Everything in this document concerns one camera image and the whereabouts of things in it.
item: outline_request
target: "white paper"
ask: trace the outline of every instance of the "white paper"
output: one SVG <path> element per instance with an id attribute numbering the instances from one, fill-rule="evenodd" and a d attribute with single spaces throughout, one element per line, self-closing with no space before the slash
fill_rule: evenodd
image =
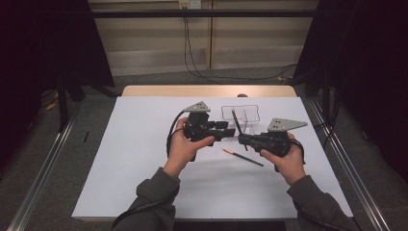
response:
<path id="1" fill-rule="evenodd" d="M 119 97 L 116 100 L 87 182 L 78 199 L 74 218 L 113 220 L 136 198 L 136 186 L 150 178 L 166 162 L 166 137 L 174 118 L 185 108 L 204 101 L 211 109 L 209 120 L 222 119 L 222 106 L 258 105 L 259 122 L 248 124 L 246 133 L 266 132 L 274 117 L 306 121 L 291 130 L 305 150 L 305 170 L 324 192 L 336 198 L 352 217 L 344 194 L 300 98 L 245 97 Z M 245 151 L 236 137 L 215 142 L 197 152 L 180 175 L 181 189 L 174 205 L 182 219 L 296 218 L 289 186 L 273 164 Z M 222 151 L 234 150 L 264 167 Z"/>

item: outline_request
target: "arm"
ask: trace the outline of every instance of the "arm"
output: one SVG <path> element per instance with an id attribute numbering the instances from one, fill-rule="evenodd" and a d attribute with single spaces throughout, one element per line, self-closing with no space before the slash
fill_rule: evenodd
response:
<path id="1" fill-rule="evenodd" d="M 141 209 L 129 216 L 119 216 L 114 231 L 118 230 L 172 230 L 175 208 L 172 205 L 180 188 L 178 176 L 195 152 L 214 142 L 214 137 L 191 142 L 183 134 L 187 117 L 177 121 L 176 132 L 171 140 L 171 147 L 166 164 L 159 167 L 151 179 L 138 185 L 137 198 L 129 211 Z"/>
<path id="2" fill-rule="evenodd" d="M 288 136 L 294 139 L 294 135 L 288 133 Z M 262 150 L 261 154 L 277 165 L 280 173 L 291 186 L 288 194 L 292 197 L 298 211 L 298 222 L 302 230 L 333 230 L 318 224 L 318 221 L 344 230 L 358 230 L 356 224 L 344 214 L 339 203 L 329 193 L 322 192 L 312 177 L 306 175 L 298 146 L 292 145 L 288 155 L 283 158 L 266 150 Z"/>

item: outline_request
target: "white wall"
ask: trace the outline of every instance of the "white wall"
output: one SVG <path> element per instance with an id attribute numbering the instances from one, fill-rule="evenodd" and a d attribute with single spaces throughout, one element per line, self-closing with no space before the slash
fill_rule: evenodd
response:
<path id="1" fill-rule="evenodd" d="M 178 9 L 178 1 L 125 1 L 129 0 L 89 0 L 89 3 L 93 10 Z M 304 10 L 315 9 L 317 3 L 318 0 L 203 0 L 202 9 Z M 114 76 L 186 70 L 183 18 L 95 21 Z M 198 69 L 295 64 L 311 21 L 311 18 L 188 18 L 194 63 Z"/>

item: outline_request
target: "hand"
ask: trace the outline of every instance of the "hand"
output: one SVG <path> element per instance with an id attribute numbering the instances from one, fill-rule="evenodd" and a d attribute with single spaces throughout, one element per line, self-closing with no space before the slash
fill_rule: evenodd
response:
<path id="1" fill-rule="evenodd" d="M 216 140 L 214 137 L 207 137 L 201 141 L 190 141 L 187 139 L 184 136 L 183 128 L 188 119 L 188 117 L 184 117 L 177 121 L 176 132 L 174 132 L 171 139 L 168 159 L 163 167 L 163 171 L 173 178 L 178 178 L 180 172 L 198 149 L 208 146 Z"/>
<path id="2" fill-rule="evenodd" d="M 291 133 L 288 133 L 288 137 L 294 139 L 294 135 Z M 290 186 L 306 175 L 303 168 L 302 153 L 297 145 L 292 144 L 289 153 L 282 158 L 266 150 L 261 150 L 261 155 L 279 168 L 279 172 Z"/>

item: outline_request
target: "gray triangular object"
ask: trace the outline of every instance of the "gray triangular object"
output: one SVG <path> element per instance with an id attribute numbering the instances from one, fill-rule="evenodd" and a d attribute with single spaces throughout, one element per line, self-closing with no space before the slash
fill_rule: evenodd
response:
<path id="1" fill-rule="evenodd" d="M 290 120 L 285 118 L 275 117 L 269 124 L 269 132 L 288 131 L 294 128 L 306 126 L 307 122 Z"/>
<path id="2" fill-rule="evenodd" d="M 207 113 L 210 111 L 210 108 L 203 101 L 193 104 L 184 110 L 186 113 Z"/>

